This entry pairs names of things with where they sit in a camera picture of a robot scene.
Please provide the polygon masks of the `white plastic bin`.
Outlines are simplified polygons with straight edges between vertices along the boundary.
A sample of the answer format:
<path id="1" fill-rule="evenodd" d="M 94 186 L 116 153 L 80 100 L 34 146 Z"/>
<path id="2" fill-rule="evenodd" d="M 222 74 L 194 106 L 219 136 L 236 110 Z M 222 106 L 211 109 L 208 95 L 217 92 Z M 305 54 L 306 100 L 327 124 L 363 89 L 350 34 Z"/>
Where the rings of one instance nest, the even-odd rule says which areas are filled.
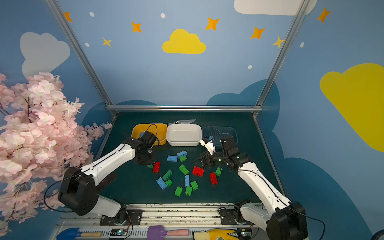
<path id="1" fill-rule="evenodd" d="M 194 124 L 168 126 L 166 140 L 174 147 L 196 147 L 202 139 L 202 129 Z"/>

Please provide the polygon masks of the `teal plastic bin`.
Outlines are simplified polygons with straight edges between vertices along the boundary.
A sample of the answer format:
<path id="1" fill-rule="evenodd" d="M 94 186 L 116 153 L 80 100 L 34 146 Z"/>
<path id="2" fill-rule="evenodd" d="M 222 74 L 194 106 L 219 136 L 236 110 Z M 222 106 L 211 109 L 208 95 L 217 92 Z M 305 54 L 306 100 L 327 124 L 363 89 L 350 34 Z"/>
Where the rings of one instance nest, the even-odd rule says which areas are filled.
<path id="1" fill-rule="evenodd" d="M 238 135 L 232 127 L 218 127 L 208 126 L 202 129 L 202 135 L 204 137 L 212 137 L 214 139 L 214 146 L 221 150 L 221 138 L 233 137 L 236 145 L 238 144 Z"/>

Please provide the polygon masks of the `pink cherry blossom tree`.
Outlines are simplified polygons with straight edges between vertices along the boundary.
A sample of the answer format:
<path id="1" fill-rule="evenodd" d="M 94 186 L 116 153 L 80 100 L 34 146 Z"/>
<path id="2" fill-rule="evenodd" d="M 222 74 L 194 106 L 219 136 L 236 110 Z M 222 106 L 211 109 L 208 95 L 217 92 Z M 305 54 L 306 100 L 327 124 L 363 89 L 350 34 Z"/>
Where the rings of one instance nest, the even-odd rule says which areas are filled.
<path id="1" fill-rule="evenodd" d="M 82 103 L 68 101 L 59 76 L 40 72 L 26 83 L 5 85 L 1 75 L 1 235 L 10 222 L 23 223 L 38 211 L 62 207 L 47 180 L 62 180 L 70 167 L 90 163 L 92 144 L 112 124 L 80 126 Z"/>

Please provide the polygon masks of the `small green lego brick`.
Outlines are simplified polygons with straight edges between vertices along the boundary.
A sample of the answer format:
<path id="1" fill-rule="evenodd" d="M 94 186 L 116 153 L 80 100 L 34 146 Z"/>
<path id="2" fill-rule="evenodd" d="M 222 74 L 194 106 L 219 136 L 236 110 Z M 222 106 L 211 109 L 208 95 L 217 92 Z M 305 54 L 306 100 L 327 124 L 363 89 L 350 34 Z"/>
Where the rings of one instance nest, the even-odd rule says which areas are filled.
<path id="1" fill-rule="evenodd" d="M 181 156 L 179 157 L 180 159 L 180 162 L 185 162 L 187 160 L 187 157 L 186 156 Z"/>
<path id="2" fill-rule="evenodd" d="M 170 187 L 172 184 L 173 184 L 173 183 L 172 183 L 172 180 L 171 180 L 171 179 L 168 179 L 168 180 L 166 181 L 166 185 L 167 185 L 167 187 Z"/>
<path id="3" fill-rule="evenodd" d="M 221 174 L 222 174 L 222 168 L 221 168 L 221 167 L 217 167 L 217 169 L 216 169 L 216 171 L 215 171 L 215 175 L 216 175 L 217 177 L 220 177 Z"/>

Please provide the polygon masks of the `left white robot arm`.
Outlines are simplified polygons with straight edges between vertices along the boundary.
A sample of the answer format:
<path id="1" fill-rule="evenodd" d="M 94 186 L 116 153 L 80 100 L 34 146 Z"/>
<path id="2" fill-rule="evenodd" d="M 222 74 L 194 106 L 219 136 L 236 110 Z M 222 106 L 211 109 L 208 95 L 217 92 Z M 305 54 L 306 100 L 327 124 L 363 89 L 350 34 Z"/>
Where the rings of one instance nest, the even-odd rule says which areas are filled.
<path id="1" fill-rule="evenodd" d="M 116 169 L 129 161 L 137 165 L 152 165 L 152 148 L 158 138 L 146 131 L 142 137 L 129 138 L 113 151 L 81 168 L 65 172 L 58 200 L 79 216 L 89 213 L 114 218 L 120 224 L 127 219 L 125 205 L 99 195 L 98 186 L 105 185 Z"/>

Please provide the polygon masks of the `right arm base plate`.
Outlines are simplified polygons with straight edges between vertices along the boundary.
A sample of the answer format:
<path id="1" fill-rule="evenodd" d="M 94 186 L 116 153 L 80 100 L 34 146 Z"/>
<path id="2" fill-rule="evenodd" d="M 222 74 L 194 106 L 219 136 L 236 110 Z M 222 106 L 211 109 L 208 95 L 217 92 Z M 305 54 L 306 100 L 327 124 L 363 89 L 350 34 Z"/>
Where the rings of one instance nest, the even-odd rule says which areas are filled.
<path id="1" fill-rule="evenodd" d="M 246 221 L 239 209 L 219 208 L 220 221 L 222 225 L 251 225 L 251 222 Z"/>

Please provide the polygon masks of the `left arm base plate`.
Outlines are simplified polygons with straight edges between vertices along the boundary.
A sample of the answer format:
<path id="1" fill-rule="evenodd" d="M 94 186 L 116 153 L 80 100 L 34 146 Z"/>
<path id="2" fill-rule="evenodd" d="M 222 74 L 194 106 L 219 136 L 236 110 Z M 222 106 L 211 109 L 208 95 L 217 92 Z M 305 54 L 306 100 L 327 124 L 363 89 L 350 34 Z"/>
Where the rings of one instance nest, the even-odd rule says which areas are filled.
<path id="1" fill-rule="evenodd" d="M 100 226 L 139 226 L 141 223 L 143 210 L 126 209 L 120 211 L 115 217 L 107 217 L 102 215 Z"/>

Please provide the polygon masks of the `purple toy shovel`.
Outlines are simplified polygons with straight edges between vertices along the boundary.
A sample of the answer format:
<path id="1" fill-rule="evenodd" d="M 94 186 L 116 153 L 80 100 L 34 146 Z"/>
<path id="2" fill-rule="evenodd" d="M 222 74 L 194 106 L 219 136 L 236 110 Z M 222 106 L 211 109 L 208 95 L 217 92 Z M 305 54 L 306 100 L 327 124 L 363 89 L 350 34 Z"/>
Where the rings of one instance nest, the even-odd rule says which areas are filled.
<path id="1" fill-rule="evenodd" d="M 147 240 L 163 240 L 166 236 L 188 236 L 189 230 L 167 231 L 163 226 L 150 226 L 147 231 Z"/>

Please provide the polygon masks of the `horizontal metal frame bar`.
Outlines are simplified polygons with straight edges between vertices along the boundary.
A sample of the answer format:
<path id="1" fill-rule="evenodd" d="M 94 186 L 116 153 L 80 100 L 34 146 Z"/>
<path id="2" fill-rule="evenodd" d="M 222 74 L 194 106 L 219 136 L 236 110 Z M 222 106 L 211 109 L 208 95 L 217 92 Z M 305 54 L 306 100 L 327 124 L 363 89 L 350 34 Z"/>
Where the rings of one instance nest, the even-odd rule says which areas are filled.
<path id="1" fill-rule="evenodd" d="M 263 107 L 107 105 L 106 110 L 117 112 L 261 112 Z"/>

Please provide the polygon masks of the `green circuit board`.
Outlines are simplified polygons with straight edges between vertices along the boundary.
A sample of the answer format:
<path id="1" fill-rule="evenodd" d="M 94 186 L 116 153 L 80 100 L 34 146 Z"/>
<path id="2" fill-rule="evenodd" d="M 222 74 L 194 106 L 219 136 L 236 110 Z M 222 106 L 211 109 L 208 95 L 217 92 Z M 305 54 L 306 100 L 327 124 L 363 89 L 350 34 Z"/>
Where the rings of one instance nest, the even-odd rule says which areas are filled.
<path id="1" fill-rule="evenodd" d="M 111 229 L 110 231 L 110 239 L 125 239 L 128 236 L 127 229 Z"/>

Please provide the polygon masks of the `red lego brick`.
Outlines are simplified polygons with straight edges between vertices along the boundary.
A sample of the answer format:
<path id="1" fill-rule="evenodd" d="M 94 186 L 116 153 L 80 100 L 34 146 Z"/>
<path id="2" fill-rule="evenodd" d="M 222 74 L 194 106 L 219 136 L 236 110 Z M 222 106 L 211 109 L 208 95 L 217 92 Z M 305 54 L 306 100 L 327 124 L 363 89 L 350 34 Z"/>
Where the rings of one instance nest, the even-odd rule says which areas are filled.
<path id="1" fill-rule="evenodd" d="M 161 162 L 155 162 L 153 166 L 153 173 L 159 173 L 161 168 Z"/>
<path id="2" fill-rule="evenodd" d="M 216 174 L 215 173 L 210 173 L 209 176 L 210 176 L 211 184 L 212 185 L 217 185 L 218 184 L 218 180 L 217 180 Z"/>
<path id="3" fill-rule="evenodd" d="M 193 168 L 193 175 L 198 176 L 198 177 L 203 177 L 204 175 L 204 169 L 199 168 L 199 167 L 194 167 Z"/>

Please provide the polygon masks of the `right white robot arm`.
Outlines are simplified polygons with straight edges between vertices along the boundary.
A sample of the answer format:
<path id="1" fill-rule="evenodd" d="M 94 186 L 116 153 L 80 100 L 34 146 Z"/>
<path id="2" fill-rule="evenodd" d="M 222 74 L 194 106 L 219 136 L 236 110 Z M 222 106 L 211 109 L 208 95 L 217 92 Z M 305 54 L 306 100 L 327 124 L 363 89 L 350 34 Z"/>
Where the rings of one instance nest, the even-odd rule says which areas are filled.
<path id="1" fill-rule="evenodd" d="M 265 231 L 270 240 L 307 240 L 308 226 L 305 209 L 300 203 L 293 203 L 280 193 L 261 173 L 247 154 L 235 151 L 208 151 L 195 160 L 202 168 L 226 165 L 244 180 L 265 209 L 251 203 L 243 204 L 240 213 L 245 221 L 256 224 Z"/>

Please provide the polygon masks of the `blue toy shovel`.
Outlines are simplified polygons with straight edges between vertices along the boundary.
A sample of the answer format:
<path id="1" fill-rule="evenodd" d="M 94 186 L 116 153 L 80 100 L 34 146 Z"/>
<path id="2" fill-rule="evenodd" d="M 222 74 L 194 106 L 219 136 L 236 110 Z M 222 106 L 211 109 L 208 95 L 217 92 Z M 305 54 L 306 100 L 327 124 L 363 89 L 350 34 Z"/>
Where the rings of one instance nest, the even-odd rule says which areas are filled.
<path id="1" fill-rule="evenodd" d="M 101 238 L 102 232 L 81 232 L 79 228 L 66 229 L 56 236 L 56 240 L 74 240 L 75 238 Z"/>

